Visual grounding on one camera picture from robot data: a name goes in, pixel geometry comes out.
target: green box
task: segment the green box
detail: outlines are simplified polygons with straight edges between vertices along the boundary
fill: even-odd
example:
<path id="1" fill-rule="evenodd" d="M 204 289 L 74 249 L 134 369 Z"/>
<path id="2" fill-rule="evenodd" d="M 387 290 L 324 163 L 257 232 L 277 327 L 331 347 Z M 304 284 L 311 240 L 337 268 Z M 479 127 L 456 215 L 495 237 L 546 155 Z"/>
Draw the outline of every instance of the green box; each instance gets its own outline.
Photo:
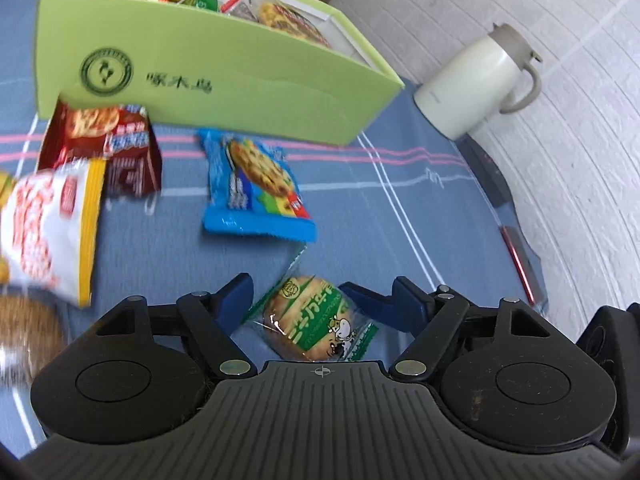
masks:
<path id="1" fill-rule="evenodd" d="M 75 107 L 142 104 L 154 122 L 345 144 L 402 81 L 339 10 L 281 1 L 336 50 L 183 5 L 39 0 L 38 114 L 49 118 L 60 94 Z"/>

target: jug handle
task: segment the jug handle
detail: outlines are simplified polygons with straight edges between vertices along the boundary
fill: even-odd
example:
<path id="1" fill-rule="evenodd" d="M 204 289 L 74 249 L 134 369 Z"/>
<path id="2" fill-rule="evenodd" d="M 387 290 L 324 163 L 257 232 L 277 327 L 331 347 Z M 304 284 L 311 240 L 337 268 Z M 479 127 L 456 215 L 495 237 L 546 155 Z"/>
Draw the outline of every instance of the jug handle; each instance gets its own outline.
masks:
<path id="1" fill-rule="evenodd" d="M 501 107 L 501 114 L 513 114 L 515 112 L 519 112 L 524 107 L 529 106 L 536 99 L 536 97 L 540 95 L 540 91 L 542 90 L 542 80 L 540 79 L 540 74 L 529 61 L 524 64 L 524 70 L 531 74 L 531 77 L 533 79 L 533 88 L 531 89 L 529 94 L 527 94 L 517 103 Z"/>

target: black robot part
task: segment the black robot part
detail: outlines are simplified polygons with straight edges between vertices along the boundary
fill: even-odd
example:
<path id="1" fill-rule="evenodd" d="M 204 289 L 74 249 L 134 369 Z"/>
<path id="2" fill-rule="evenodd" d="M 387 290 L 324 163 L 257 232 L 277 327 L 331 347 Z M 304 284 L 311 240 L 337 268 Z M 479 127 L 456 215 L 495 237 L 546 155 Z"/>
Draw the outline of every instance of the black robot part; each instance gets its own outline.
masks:
<path id="1" fill-rule="evenodd" d="M 517 299 L 480 308 L 406 278 L 390 296 L 340 288 L 417 333 L 389 370 L 269 362 L 258 373 L 228 338 L 251 304 L 248 275 L 174 305 L 132 296 L 36 378 L 50 438 L 21 462 L 0 453 L 0 478 L 595 480 L 618 469 L 611 450 L 635 449 L 625 365 L 640 351 L 637 305 L 599 310 L 585 353 Z M 154 335 L 180 336 L 186 354 Z"/>

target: box logo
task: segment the box logo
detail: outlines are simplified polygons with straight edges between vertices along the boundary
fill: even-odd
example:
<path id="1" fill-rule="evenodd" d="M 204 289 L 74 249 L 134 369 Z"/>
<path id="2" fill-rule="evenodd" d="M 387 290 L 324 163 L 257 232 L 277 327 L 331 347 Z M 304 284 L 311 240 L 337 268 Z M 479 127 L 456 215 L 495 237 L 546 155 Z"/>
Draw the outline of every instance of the box logo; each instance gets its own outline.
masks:
<path id="1" fill-rule="evenodd" d="M 110 96 L 123 91 L 131 82 L 133 65 L 129 56 L 117 48 L 99 48 L 89 54 L 80 67 L 80 81 L 92 94 Z"/>

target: kettle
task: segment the kettle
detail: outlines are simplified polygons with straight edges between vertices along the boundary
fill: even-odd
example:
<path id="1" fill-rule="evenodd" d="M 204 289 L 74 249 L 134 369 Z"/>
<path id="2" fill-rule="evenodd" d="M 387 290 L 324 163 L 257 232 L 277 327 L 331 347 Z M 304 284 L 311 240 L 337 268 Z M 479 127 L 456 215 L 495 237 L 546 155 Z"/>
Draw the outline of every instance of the kettle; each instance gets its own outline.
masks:
<path id="1" fill-rule="evenodd" d="M 532 59 L 542 62 L 517 30 L 494 23 L 492 32 L 456 54 L 418 88 L 415 104 L 441 134 L 456 140 L 496 108 L 513 114 L 538 97 L 542 82 Z M 531 74 L 533 87 L 512 103 L 510 94 L 523 69 Z"/>

